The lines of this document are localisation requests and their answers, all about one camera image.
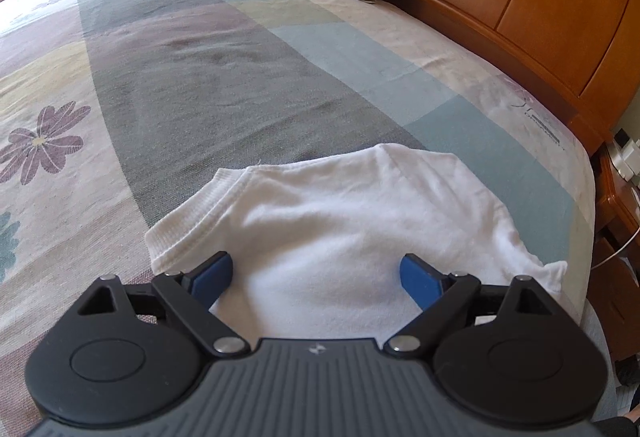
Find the white t-shirt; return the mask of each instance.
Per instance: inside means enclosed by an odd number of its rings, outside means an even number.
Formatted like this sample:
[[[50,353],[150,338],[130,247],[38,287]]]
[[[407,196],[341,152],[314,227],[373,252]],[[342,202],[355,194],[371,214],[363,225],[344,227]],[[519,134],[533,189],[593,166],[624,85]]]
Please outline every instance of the white t-shirt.
[[[213,305],[252,345],[260,337],[382,344],[420,313],[399,262],[508,285],[529,274],[556,298],[566,262],[529,254],[504,204],[452,154],[380,144],[280,166],[218,170],[145,237],[155,273],[234,260]]]

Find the teal flower pattern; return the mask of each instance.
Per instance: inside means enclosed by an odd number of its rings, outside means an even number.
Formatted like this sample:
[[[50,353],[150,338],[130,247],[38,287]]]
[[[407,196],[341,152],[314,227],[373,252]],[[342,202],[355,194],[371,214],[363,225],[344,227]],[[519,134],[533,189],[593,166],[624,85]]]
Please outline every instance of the teal flower pattern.
[[[10,218],[9,211],[0,214],[0,283],[4,281],[6,272],[15,264],[14,249],[18,245],[14,235],[20,227],[20,222],[9,224]]]

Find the wooden headboard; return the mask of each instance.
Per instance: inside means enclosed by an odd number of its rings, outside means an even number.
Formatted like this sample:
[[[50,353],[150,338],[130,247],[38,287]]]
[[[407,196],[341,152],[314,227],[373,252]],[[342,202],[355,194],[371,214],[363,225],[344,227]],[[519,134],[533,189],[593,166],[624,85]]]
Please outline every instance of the wooden headboard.
[[[640,85],[640,0],[387,0],[483,57],[589,154]]]

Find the white cable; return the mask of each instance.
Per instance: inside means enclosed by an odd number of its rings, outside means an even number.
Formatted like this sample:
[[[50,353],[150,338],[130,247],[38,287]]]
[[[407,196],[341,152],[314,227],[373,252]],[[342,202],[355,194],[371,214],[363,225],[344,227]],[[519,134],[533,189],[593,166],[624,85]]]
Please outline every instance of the white cable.
[[[636,198],[636,205],[638,205],[638,208],[640,208],[640,197],[638,197],[638,193],[636,192],[636,189],[635,188],[631,188],[631,191],[633,192],[634,197]],[[640,227],[638,227],[638,230],[636,230],[636,232],[633,234],[633,236],[629,240],[626,241],[625,245],[623,245],[613,255],[610,255],[609,257],[607,257],[604,260],[602,260],[600,263],[598,263],[598,264],[594,265],[593,267],[591,267],[591,270],[593,271],[594,269],[597,269],[603,263],[607,263],[613,257],[616,257],[617,255],[619,255],[620,252],[624,251],[626,249],[626,246],[629,245],[633,241],[633,239],[638,236],[638,233],[640,233]]]

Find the printed logo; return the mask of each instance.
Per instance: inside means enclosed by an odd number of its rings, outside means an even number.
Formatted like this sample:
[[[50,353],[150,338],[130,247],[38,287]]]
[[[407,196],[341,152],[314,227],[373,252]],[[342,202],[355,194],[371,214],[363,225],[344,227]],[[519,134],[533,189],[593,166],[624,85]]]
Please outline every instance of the printed logo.
[[[320,343],[315,343],[308,348],[308,351],[312,354],[316,354],[316,356],[319,356],[320,354],[326,352],[326,346],[321,345]]]
[[[557,144],[559,147],[561,147],[564,150],[564,146],[562,146],[562,143],[560,143],[560,140],[558,139],[558,136],[556,136],[551,131],[551,129],[542,121],[542,119],[540,119],[533,112],[533,108],[531,108],[530,106],[527,106],[526,102],[524,102],[523,104],[520,104],[520,105],[512,104],[511,107],[513,107],[513,108],[521,108],[526,117],[529,117],[530,120],[532,120],[537,125],[537,127],[539,127],[540,130],[542,130],[546,134],[546,136],[548,136],[549,139],[551,139],[555,144]]]

